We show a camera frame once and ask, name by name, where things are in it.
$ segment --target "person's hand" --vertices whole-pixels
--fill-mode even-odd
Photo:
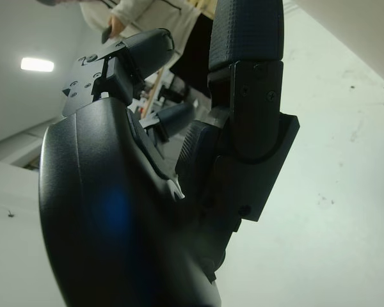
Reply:
[[[118,17],[115,15],[110,16],[108,20],[108,25],[112,26],[109,38],[114,38],[118,36],[125,29],[125,26],[122,24],[121,20],[119,20]]]

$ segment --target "person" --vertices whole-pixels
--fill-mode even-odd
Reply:
[[[210,97],[207,88],[213,21],[185,0],[38,0],[55,6],[79,2],[84,20],[95,30],[112,27],[111,39],[141,31],[168,29],[175,42],[171,72]]]

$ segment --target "wooden stick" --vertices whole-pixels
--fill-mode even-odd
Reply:
[[[152,107],[152,104],[154,103],[155,92],[158,90],[159,82],[161,82],[163,73],[164,73],[164,69],[161,68],[158,71],[158,76],[156,78],[155,84],[149,92],[149,98],[145,103],[145,107],[142,110],[141,118],[145,118],[148,115],[148,110],[150,107]]]

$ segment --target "white ceiling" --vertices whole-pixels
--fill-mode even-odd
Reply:
[[[384,78],[384,0],[295,0]]]
[[[60,90],[84,29],[77,5],[0,0],[0,140],[60,113]],[[54,72],[22,71],[25,56],[53,61]]]

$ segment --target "white wall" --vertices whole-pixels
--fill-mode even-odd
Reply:
[[[282,111],[301,130],[230,241],[223,307],[384,307],[384,81],[306,13],[285,28]]]
[[[0,307],[64,306],[44,247],[37,187],[38,173],[0,163]]]
[[[84,20],[76,5],[0,0],[0,140],[57,116]],[[53,73],[20,69],[25,56],[55,63]]]

